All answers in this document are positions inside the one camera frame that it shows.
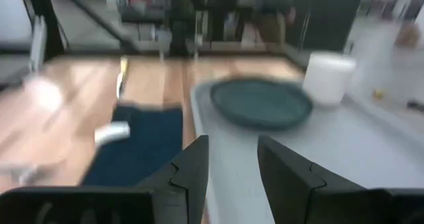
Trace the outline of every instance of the small yellow item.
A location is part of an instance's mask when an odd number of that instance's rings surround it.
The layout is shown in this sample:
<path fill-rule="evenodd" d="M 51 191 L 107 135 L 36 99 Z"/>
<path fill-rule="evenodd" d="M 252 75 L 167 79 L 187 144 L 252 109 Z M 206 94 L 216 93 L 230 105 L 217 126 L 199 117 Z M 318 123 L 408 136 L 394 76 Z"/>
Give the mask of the small yellow item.
<path fill-rule="evenodd" d="M 125 77 L 127 70 L 128 70 L 128 58 L 122 57 L 121 58 L 121 73 L 123 77 Z"/>
<path fill-rule="evenodd" d="M 375 89 L 372 95 L 374 96 L 374 99 L 381 100 L 384 98 L 384 90 L 382 89 Z"/>

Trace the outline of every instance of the table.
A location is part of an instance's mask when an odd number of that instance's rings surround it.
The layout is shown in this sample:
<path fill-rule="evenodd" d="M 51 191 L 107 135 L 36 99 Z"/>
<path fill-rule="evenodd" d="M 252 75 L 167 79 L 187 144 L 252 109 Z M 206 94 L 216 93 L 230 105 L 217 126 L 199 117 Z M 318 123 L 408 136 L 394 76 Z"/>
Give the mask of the table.
<path fill-rule="evenodd" d="M 193 85 L 232 76 L 302 75 L 281 58 L 161 62 L 130 57 L 129 62 L 122 100 L 159 109 L 182 106 L 183 148 L 195 139 L 189 102 Z M 94 130 L 111 120 L 119 64 L 118 59 L 58 58 L 23 87 L 0 93 L 0 166 L 39 164 L 52 171 L 36 185 L 77 185 L 95 154 Z M 16 186 L 9 175 L 0 174 L 0 191 Z"/>

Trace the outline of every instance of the teal plate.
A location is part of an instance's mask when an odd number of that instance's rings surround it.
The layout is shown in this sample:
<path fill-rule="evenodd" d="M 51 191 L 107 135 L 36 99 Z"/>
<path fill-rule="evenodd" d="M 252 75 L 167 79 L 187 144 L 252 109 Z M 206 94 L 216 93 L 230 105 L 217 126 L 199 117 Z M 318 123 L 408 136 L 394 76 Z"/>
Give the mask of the teal plate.
<path fill-rule="evenodd" d="M 310 116 L 312 102 L 293 82 L 238 78 L 211 88 L 215 108 L 229 121 L 253 129 L 290 129 Z"/>

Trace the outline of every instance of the white container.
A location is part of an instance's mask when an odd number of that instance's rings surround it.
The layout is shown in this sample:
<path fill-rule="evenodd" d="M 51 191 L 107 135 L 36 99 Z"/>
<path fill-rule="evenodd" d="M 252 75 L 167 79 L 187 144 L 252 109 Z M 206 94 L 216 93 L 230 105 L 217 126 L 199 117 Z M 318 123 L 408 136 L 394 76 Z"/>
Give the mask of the white container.
<path fill-rule="evenodd" d="M 332 52 L 314 52 L 309 59 L 303 90 L 315 103 L 338 105 L 355 67 L 354 58 Z"/>

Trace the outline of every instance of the blue towel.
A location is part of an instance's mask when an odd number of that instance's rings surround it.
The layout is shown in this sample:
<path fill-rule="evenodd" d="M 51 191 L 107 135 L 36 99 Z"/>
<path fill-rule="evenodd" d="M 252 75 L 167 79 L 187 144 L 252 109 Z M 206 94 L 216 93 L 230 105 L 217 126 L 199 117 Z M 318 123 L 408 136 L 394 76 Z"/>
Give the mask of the blue towel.
<path fill-rule="evenodd" d="M 127 121 L 131 136 L 99 148 L 82 186 L 134 186 L 182 151 L 180 108 L 149 111 L 121 104 L 112 121 Z"/>

